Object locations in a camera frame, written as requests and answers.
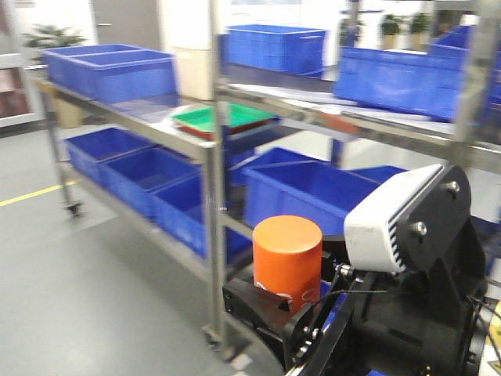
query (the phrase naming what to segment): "potted plant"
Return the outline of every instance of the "potted plant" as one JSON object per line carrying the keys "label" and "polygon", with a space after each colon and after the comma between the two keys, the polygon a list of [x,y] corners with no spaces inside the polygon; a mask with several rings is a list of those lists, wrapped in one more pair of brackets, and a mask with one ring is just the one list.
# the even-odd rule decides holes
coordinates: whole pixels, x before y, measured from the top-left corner
{"label": "potted plant", "polygon": [[[348,42],[348,25],[350,24],[349,18],[344,18],[339,24],[339,45],[346,45]],[[357,21],[357,32],[355,42],[362,37],[362,27],[365,26],[363,21]]]}
{"label": "potted plant", "polygon": [[[25,33],[25,47],[32,49],[53,49],[56,47],[70,47],[80,45],[85,41],[80,31],[70,32],[69,27],[58,28],[54,25],[35,24],[34,33]],[[41,56],[37,53],[33,60],[41,63]],[[59,124],[64,128],[75,128],[82,125],[83,110],[59,98],[52,98],[56,108]]]}
{"label": "potted plant", "polygon": [[403,19],[395,14],[387,14],[381,21],[381,34],[383,35],[383,49],[393,49],[397,35],[400,34],[400,25]]}
{"label": "potted plant", "polygon": [[410,24],[410,34],[413,36],[413,49],[421,51],[423,49],[423,36],[430,28],[431,18],[426,13],[416,13]]}

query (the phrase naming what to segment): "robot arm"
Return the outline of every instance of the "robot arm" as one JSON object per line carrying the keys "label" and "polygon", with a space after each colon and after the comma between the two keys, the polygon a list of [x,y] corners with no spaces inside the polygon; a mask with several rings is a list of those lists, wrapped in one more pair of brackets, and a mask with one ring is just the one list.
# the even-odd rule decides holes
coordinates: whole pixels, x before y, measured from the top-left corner
{"label": "robot arm", "polygon": [[344,241],[324,241],[322,278],[331,283],[324,298],[292,314],[279,296],[231,280],[226,311],[291,376],[488,374],[486,360],[496,355],[485,325],[498,302],[485,297],[470,200],[458,167],[397,174],[347,216]]}

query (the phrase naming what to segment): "orange cylinder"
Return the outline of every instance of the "orange cylinder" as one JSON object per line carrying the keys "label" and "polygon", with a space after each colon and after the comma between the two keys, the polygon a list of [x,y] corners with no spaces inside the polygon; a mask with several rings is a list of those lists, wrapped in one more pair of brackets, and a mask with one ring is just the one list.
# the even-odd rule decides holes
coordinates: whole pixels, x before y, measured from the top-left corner
{"label": "orange cylinder", "polygon": [[254,284],[283,296],[292,312],[320,297],[322,231],[309,219],[278,215],[253,232]]}

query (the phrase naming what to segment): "blue storage bin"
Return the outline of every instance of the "blue storage bin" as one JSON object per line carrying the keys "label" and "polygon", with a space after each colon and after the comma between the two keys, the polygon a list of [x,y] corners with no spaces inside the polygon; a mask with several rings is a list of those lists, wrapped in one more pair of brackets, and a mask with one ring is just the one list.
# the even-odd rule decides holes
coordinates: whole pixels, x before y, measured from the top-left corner
{"label": "blue storage bin", "polygon": [[344,47],[334,94],[370,107],[451,120],[463,62],[443,56]]}
{"label": "blue storage bin", "polygon": [[[430,44],[428,54],[431,56],[453,57],[464,62],[470,48],[473,28],[470,25],[454,27]],[[496,69],[501,69],[501,52],[497,54]]]}
{"label": "blue storage bin", "polygon": [[69,88],[102,103],[176,93],[170,53],[142,49],[73,56]]}
{"label": "blue storage bin", "polygon": [[230,63],[292,74],[323,68],[325,30],[251,24],[229,27],[228,31]]}
{"label": "blue storage bin", "polygon": [[250,150],[246,150],[243,153],[232,154],[229,156],[229,166],[234,166],[239,164],[241,161],[245,161],[246,159],[253,157],[256,154],[254,148]]}
{"label": "blue storage bin", "polygon": [[148,219],[154,219],[154,190],[198,173],[184,158],[156,147],[103,164],[105,187]]}
{"label": "blue storage bin", "polygon": [[71,164],[100,185],[103,185],[102,163],[153,146],[149,140],[118,128],[71,137],[64,142]]}
{"label": "blue storage bin", "polygon": [[324,235],[343,233],[344,218],[379,184],[317,161],[248,168],[245,221],[256,226],[274,215],[299,215]]}
{"label": "blue storage bin", "polygon": [[43,49],[41,56],[47,64],[47,72],[51,81],[72,89],[71,62],[66,56],[88,55],[93,53],[131,51],[142,49],[134,45],[79,45],[73,47],[59,47],[56,49]]}
{"label": "blue storage bin", "polygon": [[273,147],[256,158],[245,161],[244,163],[233,166],[229,169],[230,182],[233,186],[245,186],[246,177],[243,170],[246,168],[260,167],[266,165],[276,165],[278,163],[302,162],[302,161],[320,161],[319,159],[308,157],[295,151]]}
{"label": "blue storage bin", "polygon": [[[200,176],[191,176],[158,190],[154,194],[154,202],[158,226],[205,259],[207,241]],[[239,251],[251,245],[251,241],[228,231],[227,259],[231,262]]]}
{"label": "blue storage bin", "polygon": [[363,178],[371,179],[378,183],[384,183],[388,179],[390,179],[393,175],[399,174],[400,172],[404,171],[407,170],[394,166],[378,166],[378,167],[349,170],[349,172],[351,172],[352,174],[356,174]]}
{"label": "blue storage bin", "polygon": [[325,69],[314,70],[313,72],[306,72],[299,74],[300,76],[311,77],[311,78],[322,78]]}

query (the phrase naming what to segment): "door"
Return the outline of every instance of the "door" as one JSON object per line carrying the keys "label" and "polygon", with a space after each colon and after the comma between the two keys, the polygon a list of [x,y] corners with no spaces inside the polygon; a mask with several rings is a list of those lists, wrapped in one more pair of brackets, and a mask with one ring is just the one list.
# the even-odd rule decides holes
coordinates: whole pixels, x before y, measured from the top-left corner
{"label": "door", "polygon": [[0,128],[42,119],[41,102],[23,67],[12,0],[0,0]]}
{"label": "door", "polygon": [[157,0],[93,0],[99,43],[160,49]]}

